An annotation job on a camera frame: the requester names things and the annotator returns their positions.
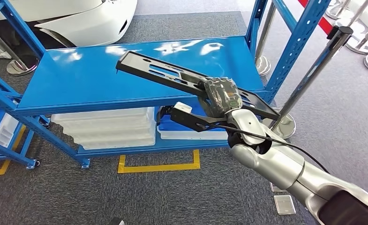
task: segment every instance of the black cable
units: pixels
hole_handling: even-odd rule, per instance
[[[253,136],[253,137],[258,137],[258,138],[261,138],[261,139],[264,139],[264,140],[268,140],[268,141],[271,141],[271,142],[276,142],[276,143],[279,143],[279,144],[282,144],[282,145],[286,145],[286,146],[290,146],[290,147],[296,148],[296,149],[300,150],[301,152],[303,152],[308,157],[310,157],[326,173],[330,174],[330,172],[316,158],[314,158],[311,154],[309,154],[308,152],[306,152],[304,149],[302,149],[302,148],[300,148],[300,147],[298,147],[298,146],[296,146],[294,144],[290,144],[290,143],[287,143],[287,142],[282,142],[282,141],[279,141],[279,140],[276,140],[276,139],[273,139],[273,138],[270,138],[270,137],[265,137],[265,136],[261,136],[261,135],[258,135],[258,134],[253,134],[251,132],[247,132],[247,131],[244,131],[244,130],[240,130],[240,129],[236,129],[236,128],[228,127],[228,126],[224,126],[224,125],[209,124],[209,126],[210,127],[214,127],[214,128],[223,128],[223,129],[226,129],[226,130],[236,131],[236,132],[239,132],[239,133],[242,133],[242,134],[245,134],[245,135],[249,135],[249,136]]]

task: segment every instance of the blue shelving unit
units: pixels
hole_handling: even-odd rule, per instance
[[[88,168],[91,157],[166,150],[225,147],[226,141],[162,140],[154,146],[84,150],[72,149],[33,118],[41,114],[191,104],[196,97],[119,71],[115,65],[128,51],[156,57],[210,76],[228,76],[239,87],[258,93],[270,103],[317,26],[330,0],[309,0],[298,21],[282,0],[272,0],[292,32],[266,86],[255,68],[257,32],[267,0],[256,0],[246,35],[193,40],[79,47],[45,50],[8,0],[0,0],[0,11],[41,59],[40,64],[15,105],[0,92],[0,108],[39,136]]]

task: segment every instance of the yellow floor tape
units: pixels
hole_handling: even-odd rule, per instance
[[[145,166],[125,166],[126,155],[121,155],[119,159],[118,173],[144,173],[174,170],[196,170],[200,169],[199,150],[194,150],[193,163],[170,164],[170,165],[145,165]]]
[[[14,144],[13,144],[13,147],[12,147],[12,149],[15,151],[16,149],[17,149],[17,147],[18,147],[18,145],[19,145],[19,143],[20,143],[20,141],[21,141],[21,138],[22,138],[22,136],[23,136],[23,133],[25,132],[25,129],[26,129],[26,127],[25,127],[25,125],[23,125],[22,127],[21,127],[21,130],[20,130],[20,132],[18,133],[18,136],[17,136],[17,138],[16,138],[16,140],[15,140],[15,142],[14,142]],[[4,160],[4,163],[3,163],[3,165],[1,166],[1,168],[0,168],[0,175],[4,175],[5,173],[6,173],[6,170],[7,170],[7,168],[8,168],[8,166],[10,165],[10,160]]]

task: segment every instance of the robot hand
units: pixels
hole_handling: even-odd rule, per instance
[[[152,71],[150,65],[161,70]],[[308,163],[289,146],[301,148],[260,123],[257,116],[276,120],[279,115],[256,94],[237,88],[231,79],[211,78],[136,52],[123,55],[116,69],[198,96],[207,117],[178,102],[169,107],[171,120],[197,132],[226,129],[233,157],[287,190],[320,224],[368,225],[368,193]]]

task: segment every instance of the red rope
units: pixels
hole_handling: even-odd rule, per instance
[[[308,0],[298,0],[300,2],[300,4],[305,8],[305,6],[308,3]],[[319,21],[319,26],[322,28],[322,30],[326,33],[329,34],[331,29],[332,29],[332,25],[322,16],[321,20]]]

